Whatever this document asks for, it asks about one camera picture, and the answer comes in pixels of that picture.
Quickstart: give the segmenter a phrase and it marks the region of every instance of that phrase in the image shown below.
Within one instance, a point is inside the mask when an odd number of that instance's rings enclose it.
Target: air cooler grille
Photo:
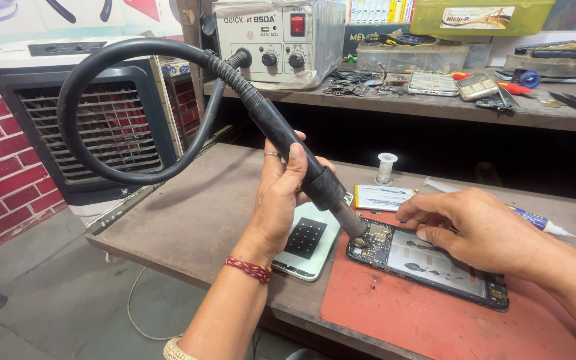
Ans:
[[[63,143],[57,128],[59,87],[17,91],[39,136],[68,183],[95,181]],[[78,109],[79,134],[86,147],[117,170],[145,173],[163,166],[132,81],[91,84]]]

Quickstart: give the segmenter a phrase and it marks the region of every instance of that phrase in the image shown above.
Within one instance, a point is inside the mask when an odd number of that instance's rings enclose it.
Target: wooden workbench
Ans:
[[[218,143],[98,236],[88,234],[88,241],[97,248],[208,289],[248,223],[262,162],[262,150]],[[335,164],[347,189],[357,183],[372,184],[377,174],[376,168]],[[401,180],[395,186],[418,188],[420,193],[437,192],[423,187],[425,176],[394,173],[394,177]],[[446,183],[457,188],[468,185]],[[480,187],[507,204],[547,217],[576,234],[576,200]],[[569,243],[576,248],[576,241]],[[382,359],[425,359],[320,319],[332,257],[315,282],[273,273],[266,310],[281,321]]]
[[[549,108],[542,106],[535,99],[523,96],[514,96],[521,108],[515,111],[497,113],[493,110],[478,108],[473,102],[464,102],[459,96],[407,94],[401,97],[395,95],[377,96],[372,91],[364,97],[324,94],[324,89],[330,84],[328,79],[324,79],[320,86],[311,90],[260,90],[260,92],[270,100],[277,102],[576,131],[576,110],[568,106]],[[206,95],[212,94],[213,85],[213,81],[204,85]],[[559,94],[565,92],[576,96],[576,84],[542,83],[533,89],[532,94],[539,99],[551,99],[548,91]],[[226,87],[224,96],[236,97],[237,94],[231,88]]]

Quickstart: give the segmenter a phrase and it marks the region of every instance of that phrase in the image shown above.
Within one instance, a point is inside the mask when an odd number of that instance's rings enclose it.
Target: red work mat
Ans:
[[[359,211],[399,225],[395,214]],[[321,318],[434,359],[576,359],[576,322],[537,285],[506,277],[500,313],[346,258],[342,233]]]

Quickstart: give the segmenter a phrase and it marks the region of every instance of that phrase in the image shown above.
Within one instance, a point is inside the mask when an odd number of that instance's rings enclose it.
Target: concrete floor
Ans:
[[[0,246],[0,360],[163,359],[165,342],[130,324],[126,301],[143,268],[104,253],[68,209]],[[132,319],[146,334],[184,332],[205,291],[147,269],[132,294]],[[298,344],[257,331],[256,359],[283,360]],[[249,347],[247,359],[252,358]]]

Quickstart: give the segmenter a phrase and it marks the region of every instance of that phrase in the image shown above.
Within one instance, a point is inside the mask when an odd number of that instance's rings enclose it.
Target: air knob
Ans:
[[[300,53],[294,53],[288,58],[288,64],[293,68],[298,68],[303,66],[303,55]]]
[[[261,63],[265,66],[275,66],[277,65],[277,55],[272,51],[268,51],[261,55]]]

